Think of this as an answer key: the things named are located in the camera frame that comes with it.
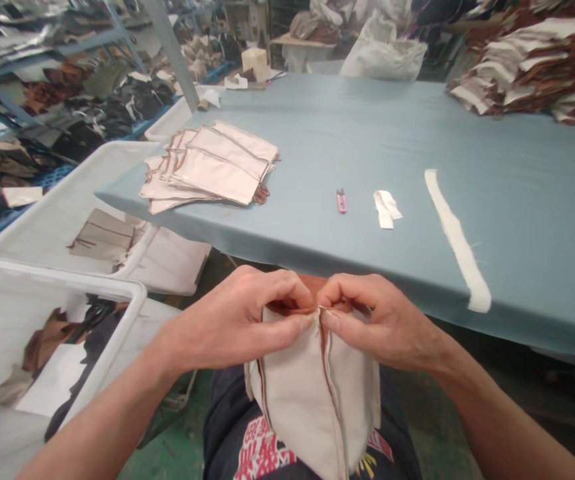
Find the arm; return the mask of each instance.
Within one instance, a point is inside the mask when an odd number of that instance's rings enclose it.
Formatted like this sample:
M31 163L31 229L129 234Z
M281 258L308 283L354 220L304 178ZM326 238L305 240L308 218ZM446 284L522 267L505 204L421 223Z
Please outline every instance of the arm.
M575 457L394 285L379 275L335 275L318 303L329 307L343 297L370 307L370 324L342 313L323 322L385 365L432 375L456 405L485 478L575 480Z
M20 479L115 478L159 403L185 371L244 363L288 347L308 327L300 318L259 323L263 305L313 298L295 273L238 268L169 320L138 358L23 468Z

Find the hand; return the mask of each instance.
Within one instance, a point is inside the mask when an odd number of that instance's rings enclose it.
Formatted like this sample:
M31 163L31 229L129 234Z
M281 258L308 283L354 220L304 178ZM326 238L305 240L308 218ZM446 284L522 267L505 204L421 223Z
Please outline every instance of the hand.
M385 365L434 371L441 368L443 355L455 343L380 275L334 275L317 295L323 307L332 307L343 299L369 307L369 325L338 311L327 311L322 322L345 343Z
M169 320L152 342L173 375L196 368L223 368L292 345L310 320L298 316L261 323L263 306L283 301L299 308L314 299L298 275L237 268L210 293Z

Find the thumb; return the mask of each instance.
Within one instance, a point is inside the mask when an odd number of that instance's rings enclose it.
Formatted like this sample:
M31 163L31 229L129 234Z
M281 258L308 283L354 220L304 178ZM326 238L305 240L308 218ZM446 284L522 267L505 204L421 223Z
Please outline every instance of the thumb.
M374 326L365 325L349 313L325 310L322 323L338 335L347 345L363 351L373 351L378 335Z
M252 325L251 338L258 356L290 347L311 324L310 315L291 315L280 321Z

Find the small scissors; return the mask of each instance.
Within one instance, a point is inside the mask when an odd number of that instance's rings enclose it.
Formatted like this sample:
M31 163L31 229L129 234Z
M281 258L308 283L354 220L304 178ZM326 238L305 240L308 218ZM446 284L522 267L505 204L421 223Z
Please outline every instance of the small scissors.
M338 211L341 213L347 212L347 202L345 201L345 190L336 190L336 199L338 200Z

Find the fingernail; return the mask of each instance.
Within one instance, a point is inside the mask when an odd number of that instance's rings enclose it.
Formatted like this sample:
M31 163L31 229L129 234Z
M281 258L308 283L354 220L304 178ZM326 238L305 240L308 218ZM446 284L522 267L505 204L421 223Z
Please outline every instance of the fingernail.
M338 325L340 324L340 318L335 312L326 310L324 315L322 316L322 322L332 331L336 331L338 329Z

